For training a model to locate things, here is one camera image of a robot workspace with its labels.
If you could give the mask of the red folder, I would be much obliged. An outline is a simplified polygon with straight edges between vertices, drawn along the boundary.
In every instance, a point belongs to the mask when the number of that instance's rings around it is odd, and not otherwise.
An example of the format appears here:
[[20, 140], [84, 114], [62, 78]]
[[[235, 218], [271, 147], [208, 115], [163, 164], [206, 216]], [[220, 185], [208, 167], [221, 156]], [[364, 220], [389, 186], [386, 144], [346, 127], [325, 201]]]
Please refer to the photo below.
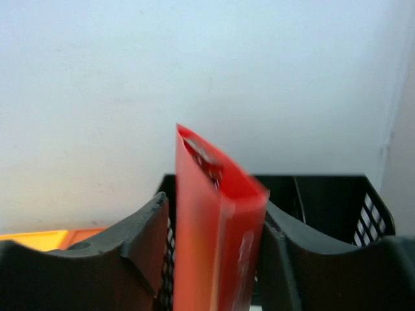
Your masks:
[[175, 310], [248, 310], [268, 190], [233, 159], [176, 127]]

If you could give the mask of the orange drawer box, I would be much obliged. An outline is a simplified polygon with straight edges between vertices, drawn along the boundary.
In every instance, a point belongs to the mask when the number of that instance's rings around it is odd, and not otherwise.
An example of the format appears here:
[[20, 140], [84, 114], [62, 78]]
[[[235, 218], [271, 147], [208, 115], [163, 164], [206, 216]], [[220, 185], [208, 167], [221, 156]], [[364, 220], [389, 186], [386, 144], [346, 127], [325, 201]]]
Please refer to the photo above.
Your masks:
[[68, 234], [66, 235], [66, 237], [63, 239], [63, 241], [59, 245], [59, 249], [62, 249], [62, 250], [68, 249], [73, 244], [76, 244], [87, 238], [90, 238], [105, 229], [106, 229], [105, 227], [93, 227], [93, 228], [69, 230]]

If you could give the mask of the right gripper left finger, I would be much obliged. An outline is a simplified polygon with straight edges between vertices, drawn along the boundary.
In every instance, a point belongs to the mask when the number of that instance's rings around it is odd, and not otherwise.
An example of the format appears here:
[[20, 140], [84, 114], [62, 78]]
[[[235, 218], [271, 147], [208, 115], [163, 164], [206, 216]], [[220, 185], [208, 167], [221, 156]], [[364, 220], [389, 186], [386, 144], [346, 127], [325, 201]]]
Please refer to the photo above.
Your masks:
[[152, 310], [162, 284], [169, 202], [142, 208], [67, 250], [1, 242], [2, 310]]

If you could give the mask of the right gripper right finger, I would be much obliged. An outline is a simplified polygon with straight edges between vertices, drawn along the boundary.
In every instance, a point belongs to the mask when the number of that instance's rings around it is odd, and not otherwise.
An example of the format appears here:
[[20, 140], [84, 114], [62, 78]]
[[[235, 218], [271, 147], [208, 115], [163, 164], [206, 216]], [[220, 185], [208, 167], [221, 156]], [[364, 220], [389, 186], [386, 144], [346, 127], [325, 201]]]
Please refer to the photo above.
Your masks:
[[269, 202], [257, 279], [263, 310], [413, 310], [414, 239], [353, 246]]

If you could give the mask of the yellow drawer box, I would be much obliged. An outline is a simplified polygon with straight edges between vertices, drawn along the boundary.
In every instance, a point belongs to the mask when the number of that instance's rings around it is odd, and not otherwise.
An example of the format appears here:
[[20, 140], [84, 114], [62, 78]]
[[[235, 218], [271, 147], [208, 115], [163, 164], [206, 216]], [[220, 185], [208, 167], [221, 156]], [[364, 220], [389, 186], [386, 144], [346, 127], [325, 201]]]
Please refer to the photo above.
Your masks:
[[1, 235], [1, 241], [12, 240], [32, 249], [39, 251], [50, 251], [59, 249], [68, 233], [68, 230], [17, 233], [10, 235]]

